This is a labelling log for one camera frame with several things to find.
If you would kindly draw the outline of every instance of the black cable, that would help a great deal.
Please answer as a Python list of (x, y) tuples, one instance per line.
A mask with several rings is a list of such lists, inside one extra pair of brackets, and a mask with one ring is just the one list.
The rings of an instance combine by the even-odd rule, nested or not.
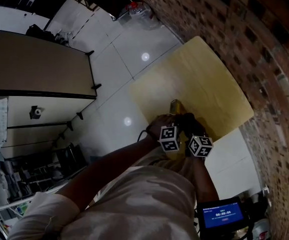
[(77, 36), (77, 35), (79, 34), (79, 32), (83, 29), (83, 27), (88, 23), (88, 21), (91, 19), (91, 17), (92, 17), (93, 15), (95, 15), (95, 13), (93, 13), (93, 14), (90, 16), (90, 18), (88, 18), (88, 19), (86, 20), (86, 22), (85, 22), (85, 23), (83, 24), (83, 26), (79, 29), (79, 31), (75, 34), (75, 36), (72, 38), (72, 40), (76, 38), (76, 36)]
[(140, 140), (140, 138), (141, 138), (141, 135), (142, 135), (143, 133), (147, 133), (147, 131), (146, 131), (146, 130), (142, 130), (142, 131), (140, 132), (140, 135), (139, 135), (138, 140), (137, 140), (136, 142), (139, 142), (139, 140)]

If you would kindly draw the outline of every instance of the digital display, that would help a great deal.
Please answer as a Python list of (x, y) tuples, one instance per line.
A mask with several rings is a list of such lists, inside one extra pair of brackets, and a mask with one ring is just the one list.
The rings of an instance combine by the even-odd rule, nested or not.
[(203, 217), (207, 229), (237, 222), (244, 218), (237, 202), (204, 208)]

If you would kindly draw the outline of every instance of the cabinet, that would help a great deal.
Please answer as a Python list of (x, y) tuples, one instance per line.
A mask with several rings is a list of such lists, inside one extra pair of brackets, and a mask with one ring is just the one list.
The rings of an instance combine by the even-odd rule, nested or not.
[(73, 130), (71, 120), (83, 118), (101, 86), (91, 54), (0, 30), (0, 97), (8, 97), (4, 158), (43, 152), (67, 127)]

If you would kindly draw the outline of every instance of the wooden tabletop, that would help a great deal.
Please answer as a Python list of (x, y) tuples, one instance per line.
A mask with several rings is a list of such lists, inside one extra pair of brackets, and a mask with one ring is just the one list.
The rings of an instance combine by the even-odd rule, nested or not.
[(148, 122), (180, 100), (214, 142), (254, 115), (236, 80), (198, 36), (136, 80), (130, 93)]

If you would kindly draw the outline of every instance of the cabinet door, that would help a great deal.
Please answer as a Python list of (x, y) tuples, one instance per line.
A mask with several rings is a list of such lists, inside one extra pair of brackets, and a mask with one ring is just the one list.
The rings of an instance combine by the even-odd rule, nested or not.
[(35, 153), (47, 151), (52, 147), (52, 141), (26, 144), (19, 146), (7, 146), (0, 148), (0, 152), (5, 159), (15, 158), (19, 156), (26, 156)]
[[(93, 101), (83, 98), (10, 96), (7, 125), (14, 127), (71, 121), (77, 112), (81, 112)], [(41, 109), (39, 119), (30, 119), (32, 106)]]
[(2, 147), (54, 141), (66, 128), (66, 125), (54, 125), (7, 129), (6, 143)]

